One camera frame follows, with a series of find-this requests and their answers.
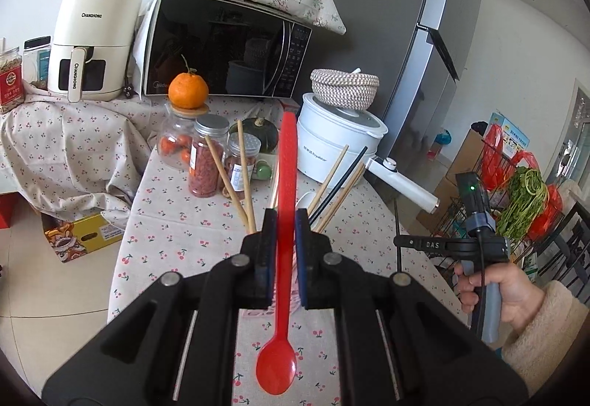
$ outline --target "gray refrigerator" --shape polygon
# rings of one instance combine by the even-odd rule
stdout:
[[[314,30],[295,99],[311,90],[315,68],[377,75],[380,86],[369,111],[389,129],[378,154],[394,158],[400,172],[416,180],[415,165],[426,160],[465,66],[480,2],[334,0],[346,34]],[[369,180],[385,201],[391,199],[388,185]]]

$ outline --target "human hand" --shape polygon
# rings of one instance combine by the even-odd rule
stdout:
[[[477,272],[471,276],[463,274],[463,266],[455,265],[455,273],[459,276],[459,299],[464,313],[471,313],[479,301],[474,288],[482,285],[482,274]],[[486,285],[496,282],[500,285],[502,310],[500,319],[510,323],[512,328],[521,334],[541,309],[545,292],[529,281],[529,277],[514,263],[497,263],[488,266],[485,271]]]

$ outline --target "sleeve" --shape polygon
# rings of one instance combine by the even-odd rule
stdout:
[[[530,395],[563,360],[587,316],[588,309],[564,285],[551,281],[533,321],[520,336],[509,336],[502,358],[524,379]]]

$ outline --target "chopstick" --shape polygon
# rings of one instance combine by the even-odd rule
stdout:
[[[320,202],[322,195],[324,194],[324,191],[326,191],[326,188],[328,187],[328,183],[330,183],[330,181],[332,180],[332,176],[334,176],[334,173],[336,173],[336,170],[340,166],[340,163],[342,162],[342,159],[344,158],[344,154],[346,154],[347,150],[348,150],[348,145],[344,145],[344,148],[342,149],[340,156],[337,158],[336,162],[332,166],[332,169],[330,170],[330,172],[326,176],[326,179],[322,183],[322,186],[320,187],[320,189],[317,190],[316,196],[313,197],[312,202],[309,204],[308,216],[312,214],[313,209]]]
[[[227,173],[225,173],[225,168],[223,168],[223,165],[221,164],[221,160],[214,153],[215,147],[214,147],[213,143],[211,142],[211,138],[209,137],[209,135],[205,135],[205,141],[207,142],[207,146],[209,147],[209,150],[211,151],[211,156],[213,157],[213,160],[215,161],[215,166],[217,167],[217,171],[219,171],[219,176],[221,177],[221,180],[223,181],[223,184],[225,185],[225,189],[229,193],[229,196],[234,203],[235,209],[238,210],[238,215],[240,216],[242,223],[246,227],[246,233],[250,234],[250,225],[248,223],[248,215],[246,214],[246,211],[244,211],[244,209],[242,208],[242,204],[240,203],[240,199],[238,198],[238,195],[235,194],[234,187],[231,186],[231,182],[229,182],[229,178],[227,177]]]
[[[268,205],[269,208],[274,209],[277,207],[277,203],[278,203],[278,158],[274,164],[274,178],[273,178],[273,191],[270,194],[270,203]]]
[[[365,155],[365,152],[367,151],[367,147],[365,146],[361,152],[357,155],[357,157],[355,158],[355,160],[352,162],[352,164],[348,167],[348,170],[346,170],[346,172],[342,175],[342,177],[338,180],[338,182],[336,183],[336,186],[334,188],[332,188],[332,191],[330,191],[326,197],[326,199],[324,201],[322,201],[322,203],[320,204],[320,206],[317,208],[317,210],[315,210],[313,212],[313,214],[310,216],[309,218],[309,224],[312,225],[313,222],[315,220],[318,219],[318,217],[322,214],[322,212],[326,209],[326,206],[328,206],[328,203],[332,200],[332,198],[334,198],[334,196],[336,195],[336,193],[338,192],[338,190],[340,189],[340,186],[342,186],[344,184],[344,182],[346,181],[346,179],[350,176],[350,174],[353,172],[353,170],[356,168],[356,165],[359,164],[360,161],[362,161],[363,156]]]
[[[248,160],[246,158],[246,147],[244,146],[244,125],[238,120],[238,140],[240,141],[240,163],[242,166],[242,178],[244,179],[244,195],[246,197],[246,214],[248,215],[249,234],[256,233],[256,219],[252,205],[252,191],[250,190],[250,175],[248,172]]]
[[[363,173],[365,173],[365,168],[367,167],[364,163],[360,163],[356,166],[354,173],[352,173],[352,175],[349,177],[348,181],[346,182],[346,185],[340,192],[340,195],[338,195],[338,198],[336,198],[334,203],[331,204],[330,208],[328,209],[328,212],[322,218],[320,224],[314,229],[314,232],[321,233],[326,229],[326,226],[328,225],[332,217],[336,214],[336,211],[338,211],[338,208],[340,208],[341,204],[344,202],[344,199],[347,197],[352,187],[355,186],[357,180],[363,175]]]

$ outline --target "green pumpkin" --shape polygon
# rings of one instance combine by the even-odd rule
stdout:
[[[261,153],[272,153],[278,145],[278,130],[272,121],[264,118],[246,118],[242,121],[244,126],[244,133],[256,136],[260,140],[262,146]],[[230,129],[229,133],[238,131],[238,124],[235,123]]]

